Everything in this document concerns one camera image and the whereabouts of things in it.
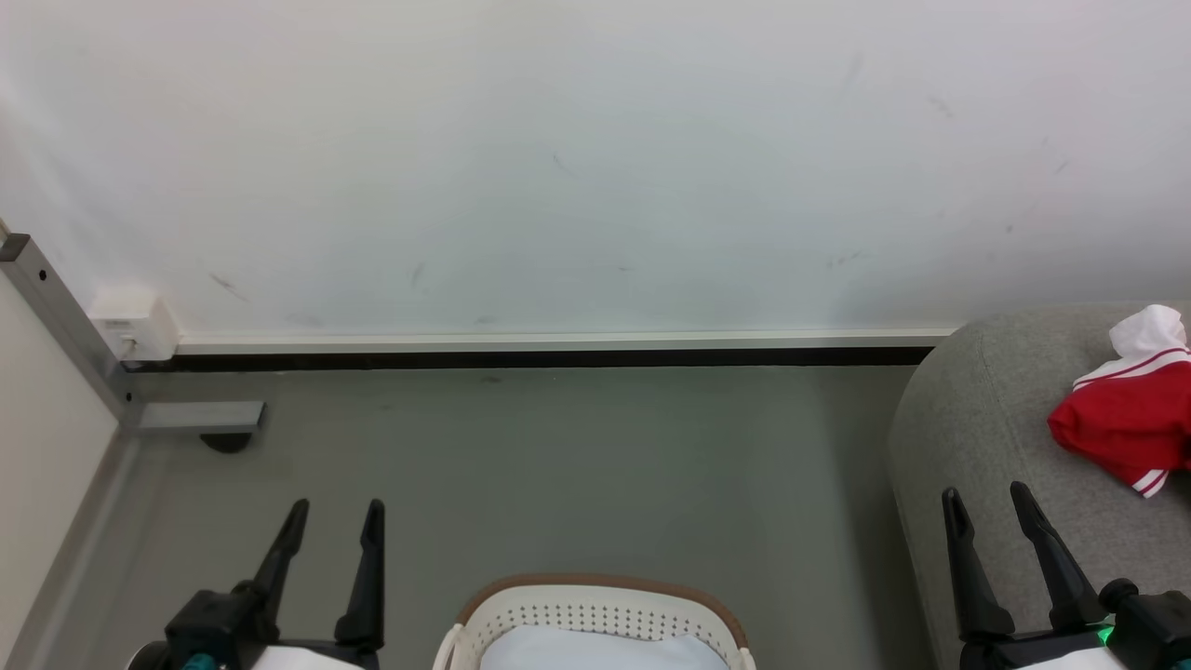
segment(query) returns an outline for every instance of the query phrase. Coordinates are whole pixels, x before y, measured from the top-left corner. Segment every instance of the gray sofa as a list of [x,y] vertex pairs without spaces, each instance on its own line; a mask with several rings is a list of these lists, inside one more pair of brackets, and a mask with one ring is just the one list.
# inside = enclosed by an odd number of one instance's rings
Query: gray sofa
[[[1049,628],[1050,603],[1009,484],[1025,482],[1099,590],[1129,577],[1142,593],[1191,594],[1191,474],[1143,500],[1050,438],[1047,417],[1071,383],[1116,358],[1115,323],[1146,302],[1064,305],[972,323],[915,374],[890,437],[890,471],[940,670],[958,666],[940,496],[956,487],[989,581],[1018,632]],[[1191,302],[1165,302],[1191,314]]]

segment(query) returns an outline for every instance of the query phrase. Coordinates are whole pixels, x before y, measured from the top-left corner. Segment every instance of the white stripe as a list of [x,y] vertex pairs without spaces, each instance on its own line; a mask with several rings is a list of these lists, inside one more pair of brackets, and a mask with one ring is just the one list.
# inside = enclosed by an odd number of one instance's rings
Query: white stripe
[[1154,484],[1154,488],[1152,488],[1151,490],[1146,491],[1141,496],[1145,497],[1145,499],[1148,499],[1148,497],[1153,497],[1153,495],[1156,494],[1158,491],[1161,491],[1162,490],[1162,486],[1166,484],[1166,477],[1167,476],[1170,476],[1170,472],[1164,472],[1162,474],[1162,478],[1159,480],[1156,484]]
[[1141,491],[1146,487],[1153,484],[1154,480],[1158,480],[1159,477],[1161,477],[1164,475],[1166,475],[1165,470],[1151,470],[1145,476],[1142,476],[1141,480],[1137,480],[1136,482],[1133,483],[1133,490],[1134,491]]
[[1165,356],[1158,357],[1156,359],[1149,362],[1148,364],[1136,369],[1130,370],[1123,375],[1117,375],[1116,377],[1093,377],[1091,380],[1083,380],[1075,383],[1075,390],[1083,389],[1084,387],[1091,384],[1092,382],[1099,382],[1100,380],[1128,380],[1129,377],[1142,377],[1149,375],[1155,370],[1160,370],[1171,365],[1172,363],[1191,362],[1191,355],[1186,352],[1170,352]]

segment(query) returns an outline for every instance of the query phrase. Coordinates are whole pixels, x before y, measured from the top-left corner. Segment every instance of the brown basket rim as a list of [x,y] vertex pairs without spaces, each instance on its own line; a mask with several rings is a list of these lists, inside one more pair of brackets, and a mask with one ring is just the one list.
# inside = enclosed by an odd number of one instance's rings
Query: brown basket rim
[[718,616],[724,625],[728,626],[728,631],[732,634],[732,640],[736,643],[737,649],[748,649],[748,638],[744,635],[744,627],[741,626],[740,620],[736,619],[736,615],[732,614],[731,610],[724,606],[724,603],[719,602],[719,600],[706,591],[700,591],[699,589],[693,589],[691,587],[682,587],[680,584],[671,584],[667,582],[655,582],[653,580],[623,577],[618,575],[599,575],[593,572],[532,572],[497,580],[472,596],[472,600],[463,606],[463,610],[459,613],[455,621],[467,626],[467,622],[472,619],[472,615],[475,614],[475,610],[479,609],[484,601],[507,589],[517,587],[567,586],[629,589],[635,591],[661,594],[665,596],[674,596],[697,602],[713,612],[716,616]]

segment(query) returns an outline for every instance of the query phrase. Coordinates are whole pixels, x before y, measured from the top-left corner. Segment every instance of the gray floor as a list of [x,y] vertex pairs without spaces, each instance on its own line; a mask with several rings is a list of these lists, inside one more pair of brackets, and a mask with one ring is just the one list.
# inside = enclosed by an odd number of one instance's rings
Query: gray floor
[[123,668],[195,590],[250,577],[299,497],[312,509],[280,624],[330,637],[379,497],[389,670],[429,670],[476,589],[530,571],[707,590],[762,670],[930,668],[883,464],[911,372],[158,377],[162,400],[267,400],[266,432],[232,457],[143,444],[50,666]]

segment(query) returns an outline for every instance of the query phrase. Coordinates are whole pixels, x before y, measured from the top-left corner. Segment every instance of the red cloth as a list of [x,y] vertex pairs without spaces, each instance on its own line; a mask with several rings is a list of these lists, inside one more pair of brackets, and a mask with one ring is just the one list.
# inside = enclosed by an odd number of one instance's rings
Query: red cloth
[[1181,314],[1149,305],[1109,330],[1121,357],[1075,381],[1050,434],[1151,497],[1171,470],[1191,469],[1191,350]]
[[1081,386],[1050,415],[1050,433],[1147,499],[1187,468],[1191,363]]

